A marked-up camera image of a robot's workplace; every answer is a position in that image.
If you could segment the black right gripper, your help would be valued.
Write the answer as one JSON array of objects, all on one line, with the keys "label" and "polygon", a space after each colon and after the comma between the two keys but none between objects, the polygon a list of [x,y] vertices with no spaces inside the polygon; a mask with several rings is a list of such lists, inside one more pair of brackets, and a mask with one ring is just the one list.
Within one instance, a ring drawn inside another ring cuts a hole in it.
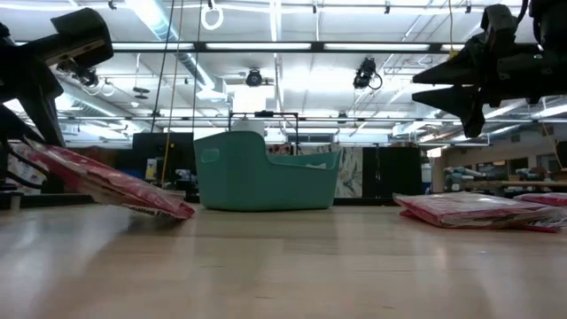
[{"label": "black right gripper", "polygon": [[484,9],[481,34],[449,60],[413,76],[413,83],[464,84],[412,94],[414,102],[437,108],[462,120],[464,134],[480,134],[483,105],[503,100],[566,92],[566,5],[523,4],[515,16],[508,6]]}]

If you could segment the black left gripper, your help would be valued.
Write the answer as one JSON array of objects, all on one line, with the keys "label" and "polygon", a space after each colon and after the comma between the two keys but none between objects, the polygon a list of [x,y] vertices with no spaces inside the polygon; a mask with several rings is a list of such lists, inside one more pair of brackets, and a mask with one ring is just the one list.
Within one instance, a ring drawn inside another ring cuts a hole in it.
[{"label": "black left gripper", "polygon": [[52,18],[55,33],[24,44],[11,39],[1,26],[1,100],[19,99],[39,134],[1,105],[1,140],[30,138],[64,146],[55,98],[63,93],[50,68],[74,75],[80,83],[96,85],[95,66],[113,57],[113,43],[99,12],[83,7]]}]

